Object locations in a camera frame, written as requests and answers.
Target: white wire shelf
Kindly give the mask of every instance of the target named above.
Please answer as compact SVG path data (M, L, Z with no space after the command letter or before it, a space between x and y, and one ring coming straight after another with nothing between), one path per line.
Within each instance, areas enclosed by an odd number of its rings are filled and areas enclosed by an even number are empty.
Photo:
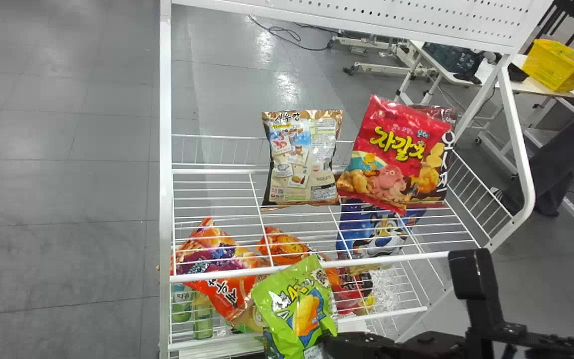
M463 159L453 152L449 166L448 194L440 206L426 206L426 212L413 225L403 228L408 236L399 255L334 261L339 227L355 220L341 218L342 207L335 206L271 206L261 207L269 171L269 149L262 137L190 136L175 135L173 142L173 243L175 254L208 249L183 249L192 232L206 217L214 220L221 233L203 238L231 238L238 247L252 252L251 257L265 260L267 266L246 270L171 275L174 284L190 280L227 278L242 275L273 273L281 266L282 256L269 251L263 255L257 247L265 245L261 239L265 227L276 227L284 234L306 243L312 253L328 257L325 267L342 270L355 264L383 263L384 270L370 271L373 295L372 307L356 315L341 309L338 323L365 322L369 330L396 338L407 329L410 319L426 311L449 282L444 260L449 250L480 248L498 233L512 216L490 194L488 187ZM339 141L333 168L341 171L349 159L353 141ZM174 255L176 268L177 255ZM196 262L184 261L184 264ZM214 316L212 339L194 340L193 322L174 323L169 313L169 350L209 346L214 338L231 339L232 355L262 348L250 334L234 334L227 322Z

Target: person's leg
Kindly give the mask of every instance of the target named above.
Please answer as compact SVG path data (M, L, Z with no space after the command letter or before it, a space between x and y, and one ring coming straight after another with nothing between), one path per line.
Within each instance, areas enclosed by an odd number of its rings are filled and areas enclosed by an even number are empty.
M569 172L557 182L550 190L542 193L535 201L535 210L544 216L558 216L558 208L561 206L570 184L573 182L573 173Z
M564 197L566 191L561 193L564 187L564 179L569 172L574 170L574 120L549 143L540 148L535 156L530 159L531 173L533 175L533 185L535 186L535 198L538 199L553 187L558 189L554 198ZM542 204L553 205L542 198ZM520 186L519 178L513 181L504 191L502 203L511 213L517 213L524 206L524 196Z

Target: white pegboard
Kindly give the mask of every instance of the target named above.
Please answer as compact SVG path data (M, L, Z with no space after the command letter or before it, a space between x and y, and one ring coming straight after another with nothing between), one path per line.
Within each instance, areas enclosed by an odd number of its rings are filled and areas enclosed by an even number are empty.
M552 0L174 0L176 4L256 14L517 53Z

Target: rolling cart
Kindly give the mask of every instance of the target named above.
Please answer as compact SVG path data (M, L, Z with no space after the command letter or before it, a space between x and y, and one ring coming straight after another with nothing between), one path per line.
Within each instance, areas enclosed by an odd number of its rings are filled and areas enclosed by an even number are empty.
M371 272L376 301L373 306L364 307L364 315L337 315L341 331L369 330L398 341L408 339L415 323L426 313L439 311L440 301L452 291L446 263L449 251L480 247L493 251L531 214L535 191L506 66L551 0L453 0L448 4L439 0L174 0L173 3L506 54L458 121L455 135L457 139L467 129L488 90L499 81L517 170L523 179L524 208L511 215L453 152L446 200L440 207L429 207L412 228L401 228L408 238L399 255L323 262L325 268L376 263L385 268ZM299 237L315 252L335 258L341 206L290 206L262 211L259 204L269 170L269 144L262 133L236 137L172 132L171 22L175 19L171 6L170 0L161 0L160 357L235 357L262 350L258 334L237 334L214 314L209 329L204 326L199 329L209 331L202 336L205 339L195 339L199 326L191 301L196 296L189 292L185 296L172 294L184 282L265 275L283 267L275 265L273 257L267 255L264 258L271 264L267 267L170 275L173 252L179 250L206 216L211 216L215 225L239 246L253 252L259 239L266 235L265 226L271 225ZM517 25L509 25L508 19ZM348 163L352 146L353 139L337 143L333 158L336 171ZM186 312L190 315L179 315Z

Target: yellow plastic crate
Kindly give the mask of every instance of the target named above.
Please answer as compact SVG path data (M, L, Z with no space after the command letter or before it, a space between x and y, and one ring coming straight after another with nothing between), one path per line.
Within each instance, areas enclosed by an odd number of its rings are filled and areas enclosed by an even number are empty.
M574 49L551 39L536 39L522 70L553 91L572 91Z

